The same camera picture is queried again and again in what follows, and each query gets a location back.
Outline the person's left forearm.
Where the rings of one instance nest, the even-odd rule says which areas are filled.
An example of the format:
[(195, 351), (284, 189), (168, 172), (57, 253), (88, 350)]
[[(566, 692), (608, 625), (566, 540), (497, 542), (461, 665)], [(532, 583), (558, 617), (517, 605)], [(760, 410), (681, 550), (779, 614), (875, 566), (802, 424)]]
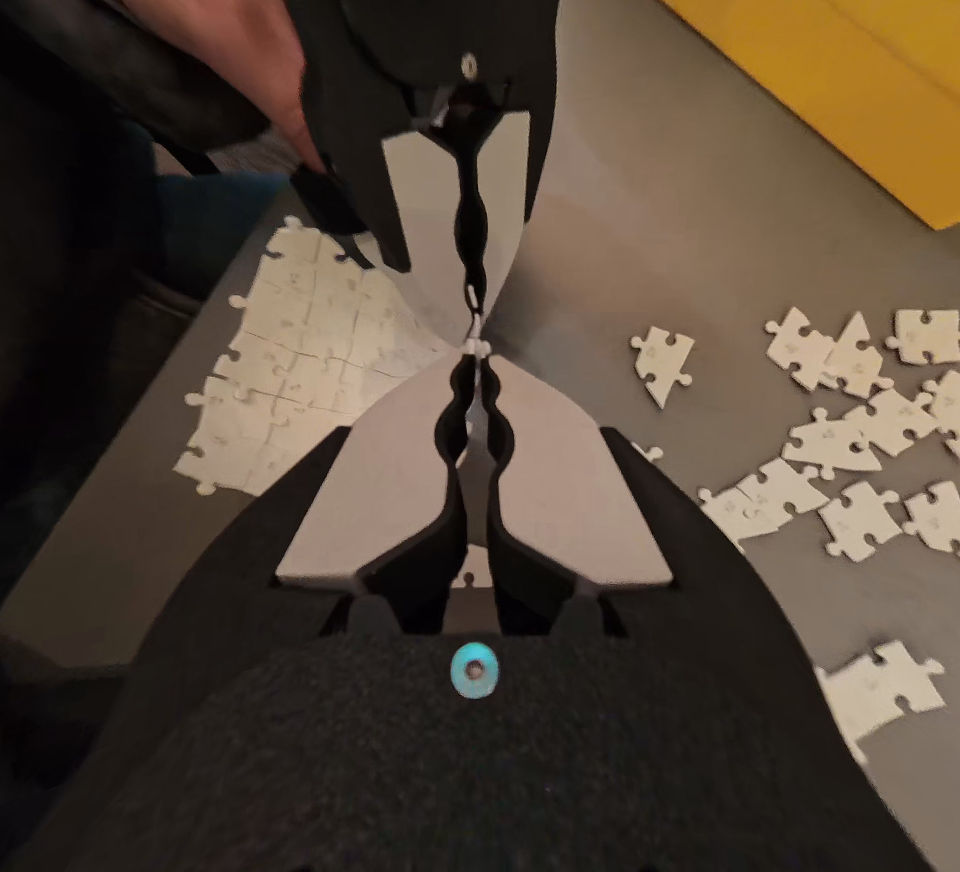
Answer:
[(1, 0), (2, 22), (96, 86), (154, 137), (197, 154), (258, 139), (268, 118), (121, 0)]

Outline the scatter of white puzzle pieces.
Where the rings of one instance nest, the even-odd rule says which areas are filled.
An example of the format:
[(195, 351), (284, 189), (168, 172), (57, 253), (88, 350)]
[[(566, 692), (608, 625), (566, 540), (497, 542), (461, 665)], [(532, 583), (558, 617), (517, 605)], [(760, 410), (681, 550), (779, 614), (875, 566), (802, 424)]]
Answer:
[[(861, 312), (853, 313), (839, 338), (813, 328), (797, 307), (768, 321), (766, 357), (805, 391), (823, 387), (861, 403), (839, 418), (816, 407), (805, 424), (792, 427), (778, 457), (721, 492), (701, 489), (701, 510), (734, 546), (816, 513), (827, 531), (825, 552), (852, 564), (865, 562), (882, 545), (907, 535), (927, 549), (958, 560), (958, 481), (943, 479), (901, 498), (878, 491), (861, 478), (828, 497), (816, 482), (838, 472), (882, 471), (882, 456), (894, 459), (934, 434), (958, 462), (958, 310), (899, 309), (884, 347), (911, 367), (953, 366), (925, 381), (911, 397), (883, 374), (881, 349)], [(685, 371), (694, 340), (650, 326), (632, 336), (633, 368), (660, 409), (675, 386), (689, 387)], [(838, 730), (854, 760), (868, 761), (861, 743), (908, 712), (946, 707), (935, 679), (946, 673), (934, 659), (918, 661), (900, 640), (874, 646), (834, 672), (814, 668)]]

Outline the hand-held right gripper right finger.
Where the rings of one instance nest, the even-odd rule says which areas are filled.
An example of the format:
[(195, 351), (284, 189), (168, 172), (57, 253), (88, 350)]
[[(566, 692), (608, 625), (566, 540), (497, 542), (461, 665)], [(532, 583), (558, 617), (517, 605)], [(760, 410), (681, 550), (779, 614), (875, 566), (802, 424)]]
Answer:
[(501, 355), (482, 361), (487, 550), (510, 596), (664, 587), (673, 575), (600, 426)]

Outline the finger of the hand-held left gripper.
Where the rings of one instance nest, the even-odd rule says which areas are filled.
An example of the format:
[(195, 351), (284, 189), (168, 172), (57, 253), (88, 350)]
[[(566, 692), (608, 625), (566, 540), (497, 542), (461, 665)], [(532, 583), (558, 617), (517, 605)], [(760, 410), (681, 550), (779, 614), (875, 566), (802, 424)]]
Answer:
[(411, 268), (384, 274), (419, 322), (444, 341), (466, 341), (482, 316), (482, 238), (463, 207), (461, 169), (443, 128), (383, 142)]
[(514, 265), (526, 225), (530, 114), (510, 111), (477, 156), (478, 191), (486, 212), (483, 320), (490, 316)]

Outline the yellow plastic bin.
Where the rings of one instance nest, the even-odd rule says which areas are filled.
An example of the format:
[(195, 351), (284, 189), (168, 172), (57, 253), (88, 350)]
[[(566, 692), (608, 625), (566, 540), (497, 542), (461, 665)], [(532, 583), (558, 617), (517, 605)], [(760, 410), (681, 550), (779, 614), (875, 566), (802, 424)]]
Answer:
[(660, 0), (933, 230), (959, 218), (959, 0)]

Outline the partly built puzzle ball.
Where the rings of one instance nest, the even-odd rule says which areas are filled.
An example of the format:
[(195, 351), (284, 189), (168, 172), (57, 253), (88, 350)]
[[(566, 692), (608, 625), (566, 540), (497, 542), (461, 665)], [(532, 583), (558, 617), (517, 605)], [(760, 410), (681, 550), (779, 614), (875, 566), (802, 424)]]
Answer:
[(423, 325), (383, 273), (288, 215), (270, 237), (238, 330), (201, 391), (198, 423), (174, 472), (201, 495), (267, 491), (332, 431), (452, 347)]

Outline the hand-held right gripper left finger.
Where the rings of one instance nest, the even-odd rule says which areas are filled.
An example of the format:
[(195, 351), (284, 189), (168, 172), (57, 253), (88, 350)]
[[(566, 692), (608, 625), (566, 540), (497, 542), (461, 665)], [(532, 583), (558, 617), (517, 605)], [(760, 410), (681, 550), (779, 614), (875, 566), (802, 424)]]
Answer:
[(358, 590), (453, 509), (475, 372), (474, 356), (448, 354), (353, 423), (275, 570), (282, 585)]

